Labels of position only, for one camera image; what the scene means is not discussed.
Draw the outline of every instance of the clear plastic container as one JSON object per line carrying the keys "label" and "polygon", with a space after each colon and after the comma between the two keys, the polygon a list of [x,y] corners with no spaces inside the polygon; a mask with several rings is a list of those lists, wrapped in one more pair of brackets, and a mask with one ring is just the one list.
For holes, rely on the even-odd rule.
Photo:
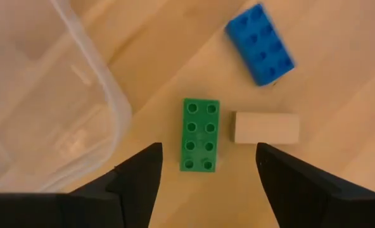
{"label": "clear plastic container", "polygon": [[64,0],[0,0],[0,192],[55,192],[113,153],[131,108]]}

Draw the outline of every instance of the wooden table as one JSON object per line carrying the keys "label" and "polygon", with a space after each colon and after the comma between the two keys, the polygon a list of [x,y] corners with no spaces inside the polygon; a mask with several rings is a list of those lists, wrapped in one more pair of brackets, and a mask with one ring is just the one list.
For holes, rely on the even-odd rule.
{"label": "wooden table", "polygon": [[[298,113],[300,143],[278,146],[375,191],[375,0],[264,1],[296,61],[257,87],[223,29],[257,1],[72,0],[127,94],[134,118],[112,158],[66,188],[163,143],[151,227],[277,227],[255,166],[255,145],[229,140],[231,112]],[[221,102],[214,174],[179,171],[182,99]]]}

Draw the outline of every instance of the lego brick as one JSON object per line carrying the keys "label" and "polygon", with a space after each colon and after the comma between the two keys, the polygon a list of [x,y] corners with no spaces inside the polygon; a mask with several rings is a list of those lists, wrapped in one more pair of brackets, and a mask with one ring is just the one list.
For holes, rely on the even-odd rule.
{"label": "lego brick", "polygon": [[293,144],[299,140],[300,119],[290,113],[236,112],[234,142]]}
{"label": "lego brick", "polygon": [[216,100],[184,100],[181,171],[215,171],[219,110],[220,103]]}
{"label": "lego brick", "polygon": [[295,67],[262,4],[231,20],[226,32],[259,86],[275,81]]}

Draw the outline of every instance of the wooden block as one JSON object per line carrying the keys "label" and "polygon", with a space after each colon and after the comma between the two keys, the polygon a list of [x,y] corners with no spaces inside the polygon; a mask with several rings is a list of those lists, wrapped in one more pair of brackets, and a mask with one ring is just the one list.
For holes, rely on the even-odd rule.
{"label": "wooden block", "polygon": [[293,144],[299,140],[300,119],[290,113],[236,112],[234,142]]}

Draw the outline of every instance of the wooden surface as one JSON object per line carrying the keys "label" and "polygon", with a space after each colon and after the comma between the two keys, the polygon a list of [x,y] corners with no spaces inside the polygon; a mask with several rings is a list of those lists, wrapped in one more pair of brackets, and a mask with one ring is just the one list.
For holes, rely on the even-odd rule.
{"label": "wooden surface", "polygon": [[232,121],[232,140],[237,144],[295,144],[299,140],[297,114],[237,111]]}
{"label": "wooden surface", "polygon": [[[78,12],[98,2],[72,0]],[[105,2],[87,31],[127,94],[134,119],[112,158],[66,191],[162,142],[151,227],[277,227],[255,146],[229,140],[234,110],[298,113],[300,143],[278,148],[375,190],[375,0],[264,1],[296,61],[267,87],[254,85],[223,31],[256,1]],[[214,174],[179,172],[185,97],[221,102]]]}

